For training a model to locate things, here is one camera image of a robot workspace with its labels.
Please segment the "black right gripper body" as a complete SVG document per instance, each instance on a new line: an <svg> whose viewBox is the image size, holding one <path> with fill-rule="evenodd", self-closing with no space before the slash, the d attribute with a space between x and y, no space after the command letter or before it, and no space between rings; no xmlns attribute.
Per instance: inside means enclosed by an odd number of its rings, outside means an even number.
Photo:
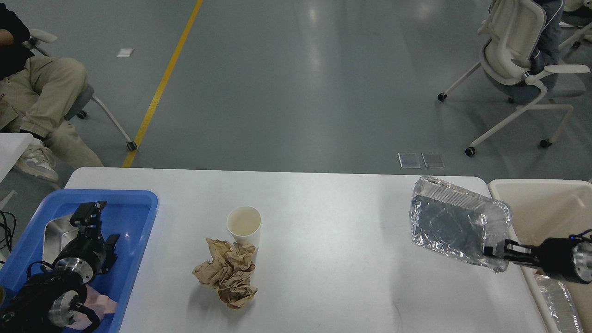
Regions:
<svg viewBox="0 0 592 333"><path fill-rule="evenodd" d="M589 238L548 238L536 247L536 252L546 276L565 282L591 282Z"/></svg>

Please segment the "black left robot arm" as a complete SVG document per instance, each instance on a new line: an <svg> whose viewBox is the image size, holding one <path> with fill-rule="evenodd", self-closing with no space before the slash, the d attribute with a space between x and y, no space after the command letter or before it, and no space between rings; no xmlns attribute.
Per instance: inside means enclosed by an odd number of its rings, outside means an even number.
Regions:
<svg viewBox="0 0 592 333"><path fill-rule="evenodd" d="M120 238L102 236L101 213L106 205L106 201L81 203L68 221L78 230L76 237L51 263L40 261L42 272L32 274L27 268L24 286L1 310L3 333L61 333L78 314L90 321L83 332L98 329L101 319L85 304L88 285L111 270Z"/></svg>

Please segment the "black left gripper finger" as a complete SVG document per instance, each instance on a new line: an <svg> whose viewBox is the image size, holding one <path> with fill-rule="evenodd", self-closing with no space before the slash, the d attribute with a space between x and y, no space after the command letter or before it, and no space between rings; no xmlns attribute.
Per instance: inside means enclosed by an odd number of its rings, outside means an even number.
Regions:
<svg viewBox="0 0 592 333"><path fill-rule="evenodd" d="M82 236L102 236L101 213L107 201L81 203L69 219L69 224Z"/></svg>
<svg viewBox="0 0 592 333"><path fill-rule="evenodd" d="M102 262L101 268L98 270L98 274L107 274L111 269L112 266L116 263L118 256L116 254L116 244L120 239L120 234L111 234L104 239L103 236L99 236L99 241L101 242L102 249L105 251L105 259Z"/></svg>

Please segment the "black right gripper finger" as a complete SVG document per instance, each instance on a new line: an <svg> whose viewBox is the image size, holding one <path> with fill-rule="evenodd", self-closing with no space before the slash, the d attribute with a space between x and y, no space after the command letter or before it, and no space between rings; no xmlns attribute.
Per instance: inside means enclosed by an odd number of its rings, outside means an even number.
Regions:
<svg viewBox="0 0 592 333"><path fill-rule="evenodd" d="M486 257L503 259L510 263L518 264L523 266L523 259L525 259L525 253L504 253L503 249L494 249L494 247L484 247L483 254Z"/></svg>
<svg viewBox="0 0 592 333"><path fill-rule="evenodd" d="M536 245L519 244L514 240L503 241L504 253L531 253L535 248Z"/></svg>

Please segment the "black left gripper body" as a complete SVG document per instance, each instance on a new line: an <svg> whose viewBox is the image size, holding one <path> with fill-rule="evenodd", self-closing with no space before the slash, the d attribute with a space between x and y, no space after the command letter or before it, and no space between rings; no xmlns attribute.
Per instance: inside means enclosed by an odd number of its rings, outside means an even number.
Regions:
<svg viewBox="0 0 592 333"><path fill-rule="evenodd" d="M53 262L57 272L74 272L82 283L90 283L105 273L107 259L104 237L97 231L78 233Z"/></svg>

